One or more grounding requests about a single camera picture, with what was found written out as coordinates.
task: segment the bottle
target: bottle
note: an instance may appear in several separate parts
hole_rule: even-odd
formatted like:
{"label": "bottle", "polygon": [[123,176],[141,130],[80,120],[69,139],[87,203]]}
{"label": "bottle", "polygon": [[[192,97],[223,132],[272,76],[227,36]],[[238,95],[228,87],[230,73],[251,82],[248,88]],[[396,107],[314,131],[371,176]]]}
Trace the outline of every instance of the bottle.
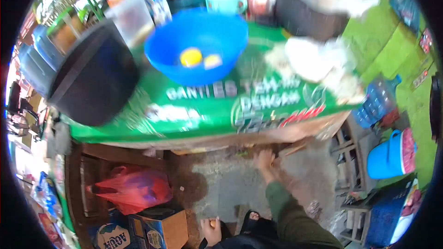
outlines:
{"label": "bottle", "polygon": [[380,75],[368,85],[363,106],[352,111],[354,119],[361,127],[370,128],[386,114],[395,110],[395,90],[400,83],[401,77],[398,74],[392,80]]}
{"label": "bottle", "polygon": [[392,112],[396,108],[395,90],[398,84],[401,83],[400,75],[396,75],[394,79],[388,80],[383,76],[378,76],[372,82],[375,90],[377,91],[378,98],[380,99],[380,105],[385,109],[381,113],[381,117]]}

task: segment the teal mug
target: teal mug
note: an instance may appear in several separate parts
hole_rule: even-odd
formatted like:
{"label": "teal mug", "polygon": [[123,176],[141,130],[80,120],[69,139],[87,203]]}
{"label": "teal mug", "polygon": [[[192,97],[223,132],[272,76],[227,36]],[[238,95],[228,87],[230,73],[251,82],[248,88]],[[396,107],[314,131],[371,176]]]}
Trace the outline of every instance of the teal mug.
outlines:
{"label": "teal mug", "polygon": [[209,11],[216,11],[224,14],[242,14],[248,8],[248,1],[206,0],[206,7]]}

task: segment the green table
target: green table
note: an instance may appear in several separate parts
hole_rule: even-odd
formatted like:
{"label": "green table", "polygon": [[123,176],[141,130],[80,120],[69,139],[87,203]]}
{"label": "green table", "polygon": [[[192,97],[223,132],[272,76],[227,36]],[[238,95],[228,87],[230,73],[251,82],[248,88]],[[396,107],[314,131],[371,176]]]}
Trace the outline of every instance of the green table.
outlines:
{"label": "green table", "polygon": [[85,143],[156,142],[252,133],[356,107],[338,105],[318,84],[298,77],[282,80],[263,59],[276,42],[286,40],[282,30],[248,26],[249,43],[235,68],[208,86],[178,85],[149,66],[142,46],[134,49],[136,62],[146,69],[128,104],[100,127],[64,117],[73,138]]}

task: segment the red plastic bag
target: red plastic bag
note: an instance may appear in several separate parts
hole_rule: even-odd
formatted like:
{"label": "red plastic bag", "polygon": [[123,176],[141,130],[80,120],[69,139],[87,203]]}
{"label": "red plastic bag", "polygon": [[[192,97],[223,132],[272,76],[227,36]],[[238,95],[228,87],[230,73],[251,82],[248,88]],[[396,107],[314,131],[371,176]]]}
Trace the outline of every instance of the red plastic bag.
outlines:
{"label": "red plastic bag", "polygon": [[124,215],[138,213],[172,199],[168,176],[155,170],[120,166],[111,179],[96,183],[97,196],[115,204]]}

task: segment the yellow lemon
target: yellow lemon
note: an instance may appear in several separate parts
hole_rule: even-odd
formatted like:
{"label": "yellow lemon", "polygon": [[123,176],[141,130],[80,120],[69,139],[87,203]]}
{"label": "yellow lemon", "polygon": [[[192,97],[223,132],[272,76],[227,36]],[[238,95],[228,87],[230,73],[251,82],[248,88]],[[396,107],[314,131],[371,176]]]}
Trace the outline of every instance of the yellow lemon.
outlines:
{"label": "yellow lemon", "polygon": [[202,52],[195,47],[190,47],[180,54],[180,62],[184,67],[191,68],[202,62]]}
{"label": "yellow lemon", "polygon": [[222,59],[220,58],[220,55],[218,54],[212,54],[209,55],[208,57],[205,58],[205,69],[211,69],[211,68],[215,68],[218,67],[219,65],[221,65]]}

